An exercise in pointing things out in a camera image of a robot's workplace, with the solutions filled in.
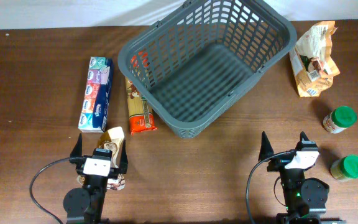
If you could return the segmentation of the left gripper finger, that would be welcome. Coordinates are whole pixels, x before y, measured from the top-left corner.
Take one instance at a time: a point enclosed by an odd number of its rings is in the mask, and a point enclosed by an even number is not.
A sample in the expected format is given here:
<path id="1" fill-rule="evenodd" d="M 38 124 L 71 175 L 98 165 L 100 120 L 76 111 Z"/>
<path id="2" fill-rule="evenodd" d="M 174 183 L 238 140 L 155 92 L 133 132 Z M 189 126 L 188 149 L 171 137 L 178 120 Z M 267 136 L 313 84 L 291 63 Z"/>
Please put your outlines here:
<path id="1" fill-rule="evenodd" d="M 121 157 L 119 162 L 119 173 L 126 173 L 128 168 L 128 158 L 126 153 L 126 141 L 123 141 L 121 148 Z"/>
<path id="2" fill-rule="evenodd" d="M 82 134 L 78 136 L 78 140 L 70 153 L 69 162 L 71 164 L 79 164 L 82 161 Z"/>

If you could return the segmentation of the white-label jar green lid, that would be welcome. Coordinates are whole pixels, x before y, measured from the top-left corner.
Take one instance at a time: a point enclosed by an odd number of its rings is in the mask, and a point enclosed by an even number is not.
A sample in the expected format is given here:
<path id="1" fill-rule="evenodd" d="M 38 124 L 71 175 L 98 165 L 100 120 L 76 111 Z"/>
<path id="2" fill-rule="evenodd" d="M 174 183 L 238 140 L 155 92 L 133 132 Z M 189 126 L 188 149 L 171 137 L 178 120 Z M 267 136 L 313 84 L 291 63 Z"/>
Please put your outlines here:
<path id="1" fill-rule="evenodd" d="M 338 134 L 354 125 L 356 121 L 357 114 L 351 107 L 340 106 L 323 119 L 323 127 L 329 133 Z"/>

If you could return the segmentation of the Kleenex tissue multipack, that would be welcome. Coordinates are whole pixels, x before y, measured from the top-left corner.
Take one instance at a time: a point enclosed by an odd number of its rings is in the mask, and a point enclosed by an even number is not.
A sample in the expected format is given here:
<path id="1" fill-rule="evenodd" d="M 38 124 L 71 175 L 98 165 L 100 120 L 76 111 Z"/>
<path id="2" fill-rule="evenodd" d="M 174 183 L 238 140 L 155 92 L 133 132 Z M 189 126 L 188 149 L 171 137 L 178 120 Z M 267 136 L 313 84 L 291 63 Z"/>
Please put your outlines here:
<path id="1" fill-rule="evenodd" d="M 113 74 L 114 63 L 110 58 L 90 58 L 78 122 L 78 129 L 83 133 L 105 132 Z"/>

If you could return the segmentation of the yellow seasoning jar green lid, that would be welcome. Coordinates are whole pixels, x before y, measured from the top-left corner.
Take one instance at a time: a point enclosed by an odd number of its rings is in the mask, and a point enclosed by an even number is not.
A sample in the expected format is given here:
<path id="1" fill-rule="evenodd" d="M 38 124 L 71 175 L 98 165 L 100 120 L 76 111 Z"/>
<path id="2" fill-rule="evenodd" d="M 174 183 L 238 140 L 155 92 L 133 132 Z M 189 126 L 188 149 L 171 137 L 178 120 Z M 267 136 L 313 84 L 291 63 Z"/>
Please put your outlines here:
<path id="1" fill-rule="evenodd" d="M 341 182 L 358 179 L 358 156 L 348 155 L 336 160 L 330 167 L 330 173 Z"/>

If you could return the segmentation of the spaghetti pasta packet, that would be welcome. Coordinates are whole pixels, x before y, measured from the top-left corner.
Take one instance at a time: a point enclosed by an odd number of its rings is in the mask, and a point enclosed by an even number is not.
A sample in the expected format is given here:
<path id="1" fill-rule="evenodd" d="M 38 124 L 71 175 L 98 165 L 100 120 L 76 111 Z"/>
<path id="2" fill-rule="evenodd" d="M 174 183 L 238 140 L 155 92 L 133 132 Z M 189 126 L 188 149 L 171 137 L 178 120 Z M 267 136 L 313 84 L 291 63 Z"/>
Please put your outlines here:
<path id="1" fill-rule="evenodd" d="M 143 51 L 140 51 L 138 56 L 134 55 L 131 58 L 132 68 L 130 71 L 139 76 L 140 64 L 142 64 L 145 71 L 148 72 L 149 61 L 147 56 L 147 53 Z M 156 130 L 151 106 L 128 78 L 125 78 L 125 83 L 131 134 Z"/>

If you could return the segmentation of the orange snack bag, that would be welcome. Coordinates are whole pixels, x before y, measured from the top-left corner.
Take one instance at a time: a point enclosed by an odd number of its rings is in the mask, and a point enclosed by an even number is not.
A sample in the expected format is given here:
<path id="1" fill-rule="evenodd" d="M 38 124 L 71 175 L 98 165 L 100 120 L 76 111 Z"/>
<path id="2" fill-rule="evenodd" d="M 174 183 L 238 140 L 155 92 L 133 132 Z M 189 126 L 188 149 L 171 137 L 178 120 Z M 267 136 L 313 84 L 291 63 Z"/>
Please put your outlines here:
<path id="1" fill-rule="evenodd" d="M 318 97 L 333 85 L 340 71 L 331 58 L 334 21 L 313 25 L 296 42 L 290 51 L 290 61 L 300 97 Z"/>

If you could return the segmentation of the grey plastic shopping basket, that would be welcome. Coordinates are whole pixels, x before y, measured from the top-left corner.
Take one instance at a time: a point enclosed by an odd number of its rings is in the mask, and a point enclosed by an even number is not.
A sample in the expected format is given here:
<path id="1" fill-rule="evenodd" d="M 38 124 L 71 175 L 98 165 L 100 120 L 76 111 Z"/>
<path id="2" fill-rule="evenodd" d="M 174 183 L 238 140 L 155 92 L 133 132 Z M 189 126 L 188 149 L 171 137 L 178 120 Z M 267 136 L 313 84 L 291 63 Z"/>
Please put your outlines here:
<path id="1" fill-rule="evenodd" d="M 185 1 L 117 59 L 179 137 L 197 136 L 294 48 L 293 24 L 262 0 Z"/>

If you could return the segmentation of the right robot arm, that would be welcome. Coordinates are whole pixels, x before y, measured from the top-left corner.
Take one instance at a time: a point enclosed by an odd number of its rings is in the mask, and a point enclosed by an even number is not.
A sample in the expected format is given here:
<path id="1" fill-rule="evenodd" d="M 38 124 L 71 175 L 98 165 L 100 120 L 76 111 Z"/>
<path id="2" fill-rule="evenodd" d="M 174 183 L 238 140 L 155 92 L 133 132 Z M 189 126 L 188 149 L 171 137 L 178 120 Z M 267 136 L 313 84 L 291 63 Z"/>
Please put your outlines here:
<path id="1" fill-rule="evenodd" d="M 307 135 L 300 133 L 294 149 L 274 153 L 265 132 L 261 136 L 259 161 L 266 162 L 268 172 L 278 172 L 286 212 L 276 216 L 277 223 L 345 223 L 339 218 L 322 219 L 326 213 L 329 185 L 317 178 L 306 178 L 319 157 L 319 148 Z"/>

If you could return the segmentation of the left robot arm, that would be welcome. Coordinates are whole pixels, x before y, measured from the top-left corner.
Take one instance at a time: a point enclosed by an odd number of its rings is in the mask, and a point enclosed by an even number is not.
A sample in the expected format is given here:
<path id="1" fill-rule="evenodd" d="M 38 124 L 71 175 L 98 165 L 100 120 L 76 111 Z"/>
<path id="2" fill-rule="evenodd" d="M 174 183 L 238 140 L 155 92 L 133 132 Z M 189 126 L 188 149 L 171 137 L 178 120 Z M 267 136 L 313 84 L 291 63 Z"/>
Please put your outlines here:
<path id="1" fill-rule="evenodd" d="M 70 190 L 63 200 L 68 223 L 109 223 L 102 217 L 104 200 L 108 191 L 108 181 L 118 180 L 128 168 L 126 144 L 118 147 L 119 165 L 115 166 L 111 159 L 112 150 L 96 148 L 90 156 L 82 155 L 82 135 L 69 156 L 69 162 L 76 165 L 78 175 L 84 177 L 80 188 Z"/>

